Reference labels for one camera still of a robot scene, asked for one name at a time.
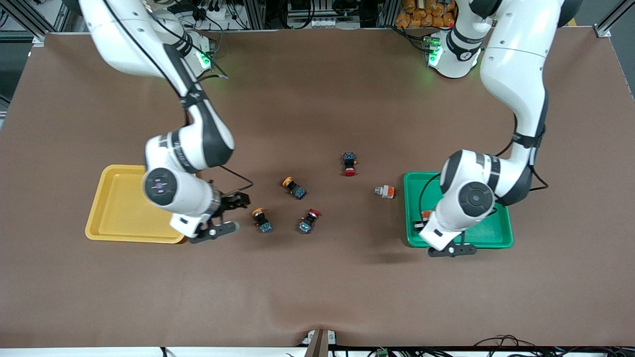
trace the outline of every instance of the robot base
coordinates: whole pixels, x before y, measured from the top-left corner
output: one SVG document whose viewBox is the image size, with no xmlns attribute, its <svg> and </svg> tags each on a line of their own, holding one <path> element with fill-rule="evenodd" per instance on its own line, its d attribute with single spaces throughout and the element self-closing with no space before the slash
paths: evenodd
<svg viewBox="0 0 635 357">
<path fill-rule="evenodd" d="M 201 55 L 197 49 L 191 48 L 185 56 L 185 61 L 192 69 L 192 72 L 196 77 L 199 77 L 203 72 L 211 69 L 211 65 L 214 61 L 216 41 L 211 40 L 193 30 L 187 31 L 187 33 L 192 38 L 192 43 L 205 52 Z"/>
<path fill-rule="evenodd" d="M 470 56 L 469 60 L 459 61 L 457 56 L 448 50 L 446 34 L 446 31 L 441 31 L 424 37 L 424 48 L 429 50 L 424 52 L 425 65 L 434 68 L 440 75 L 447 78 L 464 77 L 478 62 L 481 50 L 479 49 L 474 55 L 466 52 Z"/>
</svg>

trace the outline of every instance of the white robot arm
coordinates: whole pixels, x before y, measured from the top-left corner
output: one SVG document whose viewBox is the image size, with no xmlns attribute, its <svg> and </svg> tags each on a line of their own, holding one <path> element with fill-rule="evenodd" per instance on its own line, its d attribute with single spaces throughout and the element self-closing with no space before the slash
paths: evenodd
<svg viewBox="0 0 635 357">
<path fill-rule="evenodd" d="M 441 35 L 443 53 L 431 65 L 447 77 L 467 74 L 476 63 L 473 56 L 478 54 L 491 19 L 497 17 L 483 55 L 481 80 L 512 109 L 517 126 L 509 159 L 461 150 L 446 161 L 439 179 L 444 196 L 419 232 L 434 249 L 443 250 L 481 222 L 495 202 L 512 205 L 529 193 L 549 105 L 543 66 L 561 22 L 563 3 L 565 0 L 457 0 L 460 15 L 454 29 Z"/>
<path fill-rule="evenodd" d="M 173 228 L 189 238 L 198 237 L 206 222 L 231 208 L 223 205 L 225 198 L 211 183 L 193 174 L 226 163 L 234 139 L 188 64 L 189 52 L 183 50 L 187 43 L 166 43 L 154 29 L 161 18 L 145 1 L 80 0 L 79 4 L 102 58 L 124 73 L 167 79 L 192 119 L 190 125 L 148 140 L 143 190 L 152 204 L 173 213 Z M 248 204 L 244 196 L 242 203 Z M 225 227 L 225 232 L 236 229 Z M 209 231 L 207 239 L 219 235 L 218 229 Z"/>
</svg>

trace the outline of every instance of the black cable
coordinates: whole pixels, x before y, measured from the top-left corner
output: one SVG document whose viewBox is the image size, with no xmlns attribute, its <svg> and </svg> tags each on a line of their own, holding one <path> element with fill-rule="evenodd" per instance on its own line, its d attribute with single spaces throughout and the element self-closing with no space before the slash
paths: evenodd
<svg viewBox="0 0 635 357">
<path fill-rule="evenodd" d="M 417 46 L 414 42 L 412 42 L 412 39 L 411 39 L 410 37 L 406 36 L 406 39 L 408 40 L 408 42 L 409 42 L 409 43 L 410 43 L 410 44 L 411 44 L 414 48 L 418 49 L 418 50 L 419 50 L 419 51 L 421 51 L 421 52 L 426 52 L 426 50 L 425 50 L 425 49 L 423 49 L 423 48 L 421 48 L 421 47 L 418 47 L 418 46 Z"/>
<path fill-rule="evenodd" d="M 236 9 L 236 3 L 233 0 L 226 0 L 225 2 L 227 4 L 227 9 L 229 10 L 229 12 L 232 14 L 232 18 L 234 19 L 234 21 L 236 21 L 236 23 L 243 29 L 243 30 L 248 30 L 249 28 L 247 27 L 247 25 L 243 22 L 243 19 L 240 18 L 240 15 L 238 13 L 238 10 Z M 232 5 L 232 8 L 234 8 L 234 12 L 232 12 L 232 10 L 229 8 L 229 5 Z"/>
<path fill-rule="evenodd" d="M 409 42 L 409 43 L 410 43 L 410 44 L 411 44 L 414 48 L 416 48 L 418 51 L 421 51 L 421 52 L 430 52 L 429 50 L 426 50 L 426 49 L 424 49 L 424 48 L 421 48 L 421 47 L 417 46 L 414 42 L 412 42 L 412 40 L 414 40 L 414 39 L 418 40 L 419 42 L 423 41 L 423 39 L 424 39 L 424 37 L 423 37 L 423 36 L 420 36 L 420 37 L 419 37 L 419 36 L 414 36 L 414 35 L 408 34 L 408 33 L 406 32 L 406 30 L 405 30 L 405 29 L 399 30 L 397 27 L 392 26 L 392 25 L 383 25 L 382 27 L 385 27 L 386 29 L 391 29 L 391 30 L 393 30 L 394 32 L 397 32 L 400 36 L 405 37 L 405 38 L 408 40 L 408 42 Z M 443 29 L 443 28 L 441 28 L 441 27 L 431 27 L 431 26 L 430 26 L 430 27 L 421 27 L 421 29 L 426 29 L 426 28 L 433 28 L 433 29 L 439 29 L 439 30 L 446 30 L 446 29 Z"/>
<path fill-rule="evenodd" d="M 194 5 L 194 4 L 192 3 L 192 1 L 190 1 L 190 0 L 182 0 L 182 1 L 186 1 L 187 3 L 189 3 L 190 5 L 192 5 L 193 7 L 196 7 L 196 5 Z M 218 22 L 216 22 L 216 21 L 212 20 L 209 16 L 207 16 L 207 12 L 205 13 L 205 18 L 206 18 L 206 19 L 208 19 L 211 23 L 213 23 L 213 24 L 215 24 L 216 26 L 218 26 L 218 28 L 219 28 L 221 31 L 223 31 L 223 27 L 222 27 L 221 25 L 219 25 L 219 24 L 218 24 Z"/>
<path fill-rule="evenodd" d="M 163 25 L 158 17 L 152 16 L 152 18 L 154 19 L 154 21 L 157 24 L 159 24 L 159 26 L 161 26 L 165 31 L 168 31 L 168 33 L 170 33 L 172 36 L 175 36 L 176 38 L 181 39 L 181 41 L 183 41 L 183 42 L 187 43 L 188 45 L 192 46 L 195 50 L 197 50 L 198 52 L 201 52 L 205 57 L 209 58 L 209 60 L 211 61 L 211 68 L 216 67 L 218 69 L 218 71 L 220 71 L 223 74 L 223 76 L 225 76 L 226 79 L 229 79 L 229 76 L 227 75 L 227 73 L 225 73 L 225 71 L 223 71 L 223 69 L 220 68 L 220 66 L 216 63 L 216 61 L 213 58 L 210 58 L 207 55 L 207 53 L 205 53 L 205 51 L 203 51 L 200 47 L 196 46 L 194 43 L 192 43 L 192 41 L 189 41 L 186 38 L 186 35 L 187 35 L 186 33 L 183 33 L 183 36 L 179 36 L 176 32 L 170 30 L 169 28 L 167 28 L 167 26 Z M 203 78 L 199 79 L 198 81 L 196 81 L 194 83 L 199 83 L 202 80 L 203 80 Z"/>
<path fill-rule="evenodd" d="M 161 69 L 159 64 L 154 60 L 154 58 L 152 56 L 150 56 L 150 54 L 143 48 L 143 46 L 141 46 L 141 44 L 132 36 L 132 34 L 130 34 L 130 31 L 128 31 L 128 29 L 121 23 L 121 20 L 115 14 L 114 10 L 110 7 L 110 4 L 108 3 L 108 1 L 107 0 L 102 0 L 102 1 L 104 2 L 104 5 L 108 9 L 108 12 L 110 12 L 110 15 L 112 15 L 112 17 L 115 19 L 117 24 L 119 24 L 119 27 L 122 28 L 122 30 L 126 33 L 126 35 L 128 35 L 128 37 L 137 46 L 137 48 L 148 58 L 148 60 L 150 60 L 150 62 L 152 62 L 152 64 L 156 67 L 156 69 L 159 71 L 159 73 L 161 73 L 161 75 L 168 81 L 168 84 L 170 85 L 170 87 L 172 87 L 172 90 L 174 90 L 174 92 L 180 98 L 181 95 L 179 94 L 179 92 L 177 90 L 177 87 L 175 87 L 174 84 L 172 84 L 172 82 L 168 78 L 168 75 Z"/>
<path fill-rule="evenodd" d="M 286 3 L 287 3 L 287 0 L 280 0 L 280 4 L 278 5 L 278 20 L 280 20 L 280 23 L 285 29 L 290 29 L 291 26 L 288 25 L 287 20 L 284 18 L 284 14 L 287 12 L 284 8 L 284 5 Z M 315 0 L 311 0 L 311 5 L 309 5 L 309 9 L 307 13 L 309 14 L 309 16 L 307 17 L 307 20 L 304 22 L 302 26 L 298 27 L 297 30 L 307 27 L 313 21 L 313 18 L 316 14 Z"/>
<path fill-rule="evenodd" d="M 235 194 L 235 193 L 237 193 L 237 192 L 244 191 L 244 190 L 246 190 L 246 189 L 250 188 L 251 186 L 253 186 L 253 181 L 252 181 L 252 180 L 250 180 L 250 179 L 248 179 L 248 178 L 246 178 L 245 176 L 242 176 L 241 174 L 236 173 L 236 172 L 234 172 L 234 171 L 232 171 L 232 170 L 230 170 L 230 169 L 226 168 L 226 167 L 225 167 L 225 166 L 223 166 L 223 165 L 219 165 L 218 167 L 220 167 L 221 169 L 223 169 L 223 170 L 225 170 L 225 171 L 227 171 L 227 172 L 229 172 L 229 173 L 231 173 L 231 174 L 233 174 L 233 175 L 235 175 L 235 176 L 237 176 L 237 177 L 239 177 L 239 178 L 241 178 L 241 179 L 243 179 L 243 180 L 245 180 L 245 181 L 249 182 L 249 184 L 248 184 L 247 186 L 241 187 L 241 188 L 239 188 L 239 189 L 235 189 L 235 190 L 233 190 L 233 191 L 229 191 L 228 193 L 223 193 L 223 194 L 222 194 L 222 197 L 227 197 L 227 196 L 233 195 L 233 194 Z"/>
<path fill-rule="evenodd" d="M 533 189 L 530 189 L 529 191 L 537 191 L 537 190 L 544 190 L 544 189 L 548 189 L 549 188 L 549 184 L 547 182 L 545 182 L 545 180 L 542 179 L 542 177 L 540 177 L 538 175 L 538 173 L 536 172 L 536 169 L 533 166 L 529 166 L 529 170 L 531 170 L 531 173 L 536 176 L 536 179 L 538 179 L 538 181 L 540 181 L 540 183 L 543 185 L 541 187 L 534 187 Z"/>
<path fill-rule="evenodd" d="M 514 132 L 516 132 L 516 129 L 518 129 L 518 119 L 516 119 L 516 116 L 514 115 Z M 513 143 L 514 143 L 514 138 L 512 137 L 511 139 L 509 139 L 509 142 L 507 143 L 507 146 L 505 146 L 505 149 L 502 149 L 498 154 L 494 156 L 499 157 L 503 155 L 505 151 L 509 150 L 509 148 L 512 146 Z"/>
<path fill-rule="evenodd" d="M 419 195 L 419 217 L 421 216 L 421 212 L 423 211 L 423 209 L 421 208 L 421 200 L 424 198 L 425 189 L 428 188 L 428 185 L 430 184 L 430 182 L 432 182 L 434 179 L 436 179 L 439 176 L 441 176 L 440 173 L 437 173 L 435 176 L 432 176 L 428 180 L 428 182 L 425 183 L 424 188 L 421 190 L 421 194 Z"/>
<path fill-rule="evenodd" d="M 333 5 L 331 6 L 331 9 L 333 11 L 335 11 L 335 13 L 338 14 L 339 16 L 348 17 L 348 16 L 355 16 L 355 15 L 359 14 L 359 3 L 358 3 L 357 8 L 355 10 L 353 10 L 353 11 L 350 11 L 350 12 L 346 11 L 343 6 L 340 7 L 342 9 L 341 11 L 338 10 L 338 5 L 339 4 L 342 4 L 342 0 L 334 0 L 333 1 Z"/>
</svg>

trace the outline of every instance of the table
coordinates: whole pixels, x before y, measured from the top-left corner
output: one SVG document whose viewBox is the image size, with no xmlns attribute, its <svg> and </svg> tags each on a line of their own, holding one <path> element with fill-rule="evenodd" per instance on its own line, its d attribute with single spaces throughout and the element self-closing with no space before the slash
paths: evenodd
<svg viewBox="0 0 635 357">
<path fill-rule="evenodd" d="M 408 248 L 400 180 L 454 151 L 497 152 L 512 113 L 478 72 L 446 79 L 389 30 L 228 34 L 205 82 L 252 178 L 242 229 L 199 245 L 90 241 L 101 171 L 141 164 L 182 124 L 165 81 L 101 61 L 87 35 L 34 48 L 0 131 L 0 346 L 464 346 L 499 333 L 540 345 L 635 344 L 635 104 L 608 39 L 558 30 L 537 171 L 511 207 L 509 250 L 430 259 Z M 354 151 L 358 175 L 342 175 Z M 309 194 L 289 196 L 287 176 Z M 221 189 L 242 184 L 204 172 Z M 398 187 L 396 199 L 373 194 Z M 309 208 L 314 232 L 295 230 Z"/>
</svg>

